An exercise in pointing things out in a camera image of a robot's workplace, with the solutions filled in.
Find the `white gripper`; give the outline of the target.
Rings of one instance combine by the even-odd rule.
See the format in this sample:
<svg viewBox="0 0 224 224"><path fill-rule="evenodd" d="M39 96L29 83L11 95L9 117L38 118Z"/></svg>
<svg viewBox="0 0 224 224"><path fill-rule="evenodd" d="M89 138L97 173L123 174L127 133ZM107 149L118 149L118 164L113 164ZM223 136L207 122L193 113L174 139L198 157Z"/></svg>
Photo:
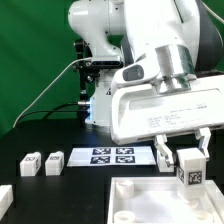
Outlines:
<svg viewBox="0 0 224 224"><path fill-rule="evenodd" d="M174 160L167 137L195 132L198 149L209 160L209 128L224 128L224 75L199 78L191 82L189 91L174 94L159 95L150 84L121 88L113 94L112 140L123 145L155 137L154 146L168 168Z"/></svg>

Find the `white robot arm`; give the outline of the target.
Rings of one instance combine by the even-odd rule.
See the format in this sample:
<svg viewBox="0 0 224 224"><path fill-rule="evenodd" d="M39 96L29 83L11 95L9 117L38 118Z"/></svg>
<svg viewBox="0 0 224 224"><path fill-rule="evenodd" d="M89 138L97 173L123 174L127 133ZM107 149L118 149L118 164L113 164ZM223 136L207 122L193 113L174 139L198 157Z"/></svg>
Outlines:
<svg viewBox="0 0 224 224"><path fill-rule="evenodd" d="M202 0L77 0L68 21L92 54L88 73L100 75L88 124L117 144L152 140L166 166L172 136L195 134L209 157L210 132L224 127L224 75L206 73L224 41Z"/></svg>

